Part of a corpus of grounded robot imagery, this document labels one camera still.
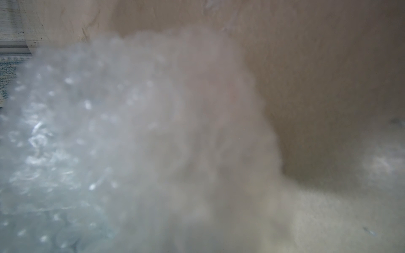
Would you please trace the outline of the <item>clear bubble wrap sheet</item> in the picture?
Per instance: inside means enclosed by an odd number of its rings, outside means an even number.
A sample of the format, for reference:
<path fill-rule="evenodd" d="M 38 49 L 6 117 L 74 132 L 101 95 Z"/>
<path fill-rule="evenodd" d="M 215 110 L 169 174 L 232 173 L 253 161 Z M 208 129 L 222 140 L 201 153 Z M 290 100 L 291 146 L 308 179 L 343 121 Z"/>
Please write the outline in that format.
<path fill-rule="evenodd" d="M 38 50 L 1 109 L 1 252 L 402 253 L 404 53 L 259 81 L 200 27 Z"/>

